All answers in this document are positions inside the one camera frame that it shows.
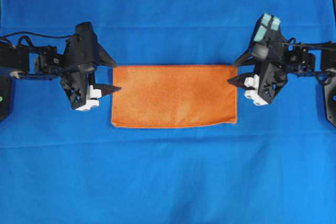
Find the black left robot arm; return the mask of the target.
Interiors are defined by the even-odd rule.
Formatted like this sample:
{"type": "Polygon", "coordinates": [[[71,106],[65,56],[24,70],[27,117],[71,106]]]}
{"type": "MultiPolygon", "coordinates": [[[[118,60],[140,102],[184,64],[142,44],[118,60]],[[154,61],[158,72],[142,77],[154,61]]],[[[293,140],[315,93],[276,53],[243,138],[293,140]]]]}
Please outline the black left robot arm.
{"type": "Polygon", "coordinates": [[[91,31],[77,31],[66,38],[63,54],[54,46],[35,46],[27,33],[13,45],[1,38],[1,120],[13,108],[15,80],[60,79],[71,108],[88,111],[99,106],[99,100],[121,90],[120,87],[96,83],[98,66],[116,67],[116,61],[99,44],[91,31]]]}

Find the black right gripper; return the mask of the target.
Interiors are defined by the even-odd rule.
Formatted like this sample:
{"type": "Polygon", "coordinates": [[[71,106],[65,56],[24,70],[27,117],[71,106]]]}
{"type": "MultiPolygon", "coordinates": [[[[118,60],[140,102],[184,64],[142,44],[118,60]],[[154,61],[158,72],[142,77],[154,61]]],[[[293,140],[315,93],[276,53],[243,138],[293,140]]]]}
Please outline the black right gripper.
{"type": "Polygon", "coordinates": [[[282,36],[255,35],[249,50],[233,62],[233,66],[254,66],[253,73],[240,74],[227,82],[244,89],[244,96],[256,106],[271,104],[288,81],[283,42],[282,36]]]}

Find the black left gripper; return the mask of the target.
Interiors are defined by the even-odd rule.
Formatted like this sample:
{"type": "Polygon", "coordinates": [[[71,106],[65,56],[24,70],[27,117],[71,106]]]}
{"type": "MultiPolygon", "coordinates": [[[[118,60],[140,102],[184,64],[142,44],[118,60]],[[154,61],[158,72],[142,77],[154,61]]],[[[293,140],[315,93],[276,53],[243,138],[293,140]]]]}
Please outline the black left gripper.
{"type": "Polygon", "coordinates": [[[64,69],[61,71],[61,85],[73,110],[89,111],[100,105],[99,99],[105,95],[121,90],[121,87],[107,84],[89,85],[88,75],[95,72],[100,56],[100,64],[117,67],[117,62],[98,44],[93,50],[86,51],[79,41],[78,35],[67,40],[64,51],[64,69]]]}

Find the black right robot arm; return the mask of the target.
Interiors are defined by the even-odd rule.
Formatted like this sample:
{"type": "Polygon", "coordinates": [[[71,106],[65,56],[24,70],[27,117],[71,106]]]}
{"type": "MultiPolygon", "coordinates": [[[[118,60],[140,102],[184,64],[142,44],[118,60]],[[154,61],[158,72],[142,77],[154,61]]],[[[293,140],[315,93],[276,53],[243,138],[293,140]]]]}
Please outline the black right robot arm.
{"type": "Polygon", "coordinates": [[[283,37],[253,41],[234,62],[237,67],[254,66],[252,72],[228,79],[245,90],[245,97],[257,106],[271,104],[288,82],[288,75],[314,77],[323,87],[327,120],[335,125],[335,44],[297,43],[283,37]]]}

